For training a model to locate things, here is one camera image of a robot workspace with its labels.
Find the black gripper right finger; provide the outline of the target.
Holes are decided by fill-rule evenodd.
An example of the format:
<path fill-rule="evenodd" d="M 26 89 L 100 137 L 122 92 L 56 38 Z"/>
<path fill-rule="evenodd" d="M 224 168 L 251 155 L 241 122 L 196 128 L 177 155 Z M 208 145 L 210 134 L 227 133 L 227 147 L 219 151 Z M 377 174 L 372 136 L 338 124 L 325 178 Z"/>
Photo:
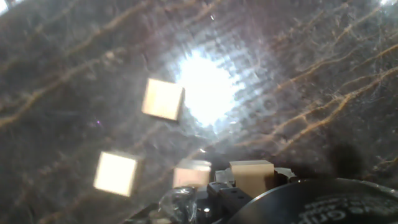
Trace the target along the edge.
<path fill-rule="evenodd" d="M 283 167 L 274 168 L 274 184 L 276 187 L 297 181 L 298 177 L 291 169 Z"/>

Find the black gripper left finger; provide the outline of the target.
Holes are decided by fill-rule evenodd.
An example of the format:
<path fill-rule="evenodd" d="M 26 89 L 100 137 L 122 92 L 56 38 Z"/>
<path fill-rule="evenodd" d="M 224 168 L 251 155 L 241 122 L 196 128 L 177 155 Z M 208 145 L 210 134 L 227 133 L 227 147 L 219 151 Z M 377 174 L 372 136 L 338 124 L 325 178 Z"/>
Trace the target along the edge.
<path fill-rule="evenodd" d="M 215 177 L 216 181 L 207 185 L 206 192 L 216 218 L 231 217 L 252 200 L 235 186 L 231 168 L 216 171 Z"/>

